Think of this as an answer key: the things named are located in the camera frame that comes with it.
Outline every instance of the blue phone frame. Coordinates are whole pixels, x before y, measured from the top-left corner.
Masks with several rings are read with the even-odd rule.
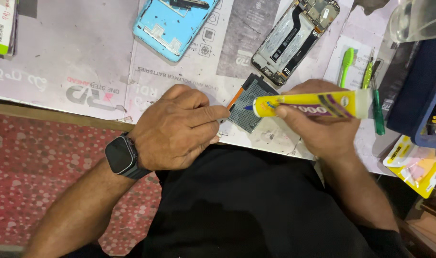
[[[172,62],[178,62],[218,3],[218,0],[204,1],[210,5],[208,10],[199,7],[192,7],[191,10],[169,7],[169,0],[148,0],[135,21],[133,32],[161,55]],[[178,43],[174,38],[181,43],[177,55],[144,30],[147,28],[159,34],[160,27],[164,29],[163,35],[160,35],[165,40],[164,44]]]

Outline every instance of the blue box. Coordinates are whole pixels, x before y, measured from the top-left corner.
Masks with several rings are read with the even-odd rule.
[[[135,21],[135,36],[172,62],[178,62],[208,19],[218,0],[204,0],[209,9],[170,6],[169,0],[148,0]]]
[[[422,42],[411,72],[390,111],[387,127],[411,137],[414,144],[436,148],[436,134],[425,127],[436,107],[436,39]]]

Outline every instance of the yellow glue tube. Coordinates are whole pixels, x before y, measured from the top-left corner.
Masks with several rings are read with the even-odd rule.
[[[364,119],[368,117],[371,102],[369,90],[266,96],[253,101],[253,112],[260,118],[272,117],[276,107],[287,105],[307,116]]]

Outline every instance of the forearm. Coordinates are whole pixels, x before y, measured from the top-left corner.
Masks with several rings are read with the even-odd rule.
[[[321,161],[325,181],[341,201],[347,216],[356,224],[398,231],[387,197],[355,154]]]
[[[112,173],[101,160],[48,209],[24,257],[60,257],[97,240],[114,206],[135,182]]]

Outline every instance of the smartwatch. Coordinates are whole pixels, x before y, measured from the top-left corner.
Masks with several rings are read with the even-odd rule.
[[[141,179],[152,171],[138,167],[135,143],[127,135],[128,133],[123,133],[109,143],[105,148],[105,156],[113,173],[130,179]]]

